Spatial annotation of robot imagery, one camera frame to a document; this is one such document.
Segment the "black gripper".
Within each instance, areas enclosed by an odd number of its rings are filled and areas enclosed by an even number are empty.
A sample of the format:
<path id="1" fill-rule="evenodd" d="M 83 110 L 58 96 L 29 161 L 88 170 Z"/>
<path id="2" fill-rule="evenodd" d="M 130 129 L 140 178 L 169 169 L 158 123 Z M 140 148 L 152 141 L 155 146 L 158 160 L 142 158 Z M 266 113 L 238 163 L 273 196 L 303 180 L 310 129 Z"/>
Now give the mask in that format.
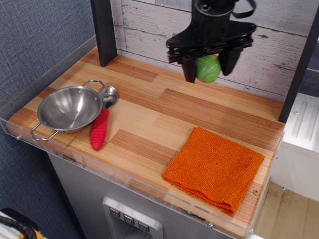
<path id="1" fill-rule="evenodd" d="M 221 71 L 228 76 L 243 48 L 252 46 L 252 33 L 257 26 L 231 20 L 230 16 L 237 19 L 250 17 L 256 9 L 256 3 L 249 0 L 251 10 L 242 13 L 234 12 L 236 3 L 236 0 L 193 0 L 190 25 L 166 41 L 168 61 L 182 63 L 187 82 L 195 82 L 194 58 L 219 53 Z"/>

